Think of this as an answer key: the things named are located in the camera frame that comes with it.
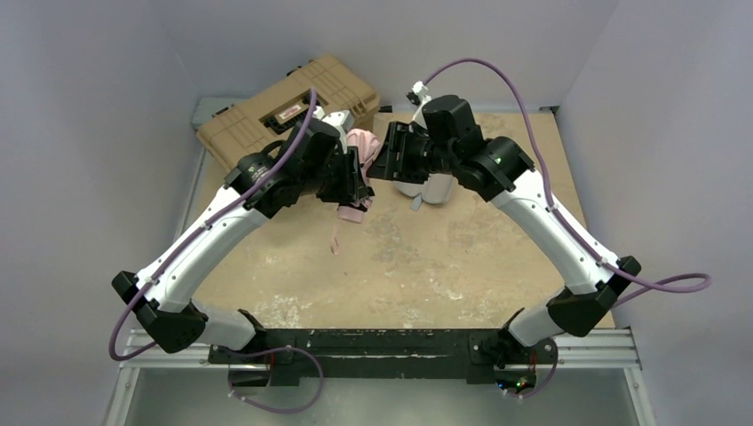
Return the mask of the pink umbrella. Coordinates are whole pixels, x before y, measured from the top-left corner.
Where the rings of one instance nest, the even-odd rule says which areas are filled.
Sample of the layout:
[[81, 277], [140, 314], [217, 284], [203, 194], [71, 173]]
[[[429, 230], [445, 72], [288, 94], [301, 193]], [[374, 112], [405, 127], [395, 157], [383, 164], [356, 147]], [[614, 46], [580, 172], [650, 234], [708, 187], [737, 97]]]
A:
[[368, 130], [353, 129], [345, 135], [346, 153], [349, 159], [348, 171], [355, 177], [356, 200], [340, 202], [337, 207], [337, 221], [330, 238], [330, 251], [334, 255], [340, 252], [337, 238], [340, 225], [343, 223], [361, 224], [371, 207], [375, 193], [367, 177], [369, 167], [374, 163], [382, 148], [382, 142]]

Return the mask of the pink grey umbrella case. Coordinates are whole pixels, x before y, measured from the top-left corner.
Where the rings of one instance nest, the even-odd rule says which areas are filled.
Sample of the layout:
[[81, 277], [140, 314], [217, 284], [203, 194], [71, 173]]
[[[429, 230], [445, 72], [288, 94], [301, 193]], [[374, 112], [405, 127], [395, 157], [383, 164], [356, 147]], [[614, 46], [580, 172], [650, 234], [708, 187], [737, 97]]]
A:
[[424, 204], [441, 206], [448, 203], [455, 184], [450, 175], [434, 174], [422, 184], [394, 182], [393, 187], [411, 200], [410, 209], [418, 211]]

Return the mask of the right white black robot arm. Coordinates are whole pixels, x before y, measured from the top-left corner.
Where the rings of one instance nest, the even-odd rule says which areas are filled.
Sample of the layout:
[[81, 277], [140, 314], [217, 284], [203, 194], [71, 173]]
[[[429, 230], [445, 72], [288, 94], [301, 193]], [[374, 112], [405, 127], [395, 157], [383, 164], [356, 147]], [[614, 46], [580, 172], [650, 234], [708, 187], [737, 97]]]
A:
[[430, 100], [421, 122], [390, 122], [368, 177], [419, 184], [450, 175], [463, 188], [511, 218], [549, 258], [564, 280], [549, 300], [516, 313], [502, 329], [531, 347], [559, 334], [584, 337], [629, 286], [624, 274], [642, 266], [618, 256], [557, 202], [544, 195], [543, 174], [511, 138], [487, 138], [470, 104], [456, 95]]

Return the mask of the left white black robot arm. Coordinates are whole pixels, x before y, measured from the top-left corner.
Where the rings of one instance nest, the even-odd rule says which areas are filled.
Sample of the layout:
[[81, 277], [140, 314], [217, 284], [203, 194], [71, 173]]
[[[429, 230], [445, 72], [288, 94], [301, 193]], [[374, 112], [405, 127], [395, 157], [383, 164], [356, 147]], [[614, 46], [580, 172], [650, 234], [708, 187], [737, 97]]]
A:
[[245, 237], [306, 195], [337, 205], [341, 220], [361, 222], [374, 196], [366, 172], [381, 146], [373, 133], [345, 130], [330, 114], [306, 119], [288, 139], [243, 156], [165, 253], [112, 281], [152, 338], [148, 347], [176, 353], [206, 343], [246, 351], [263, 341], [266, 329], [252, 314], [199, 303], [194, 293]]

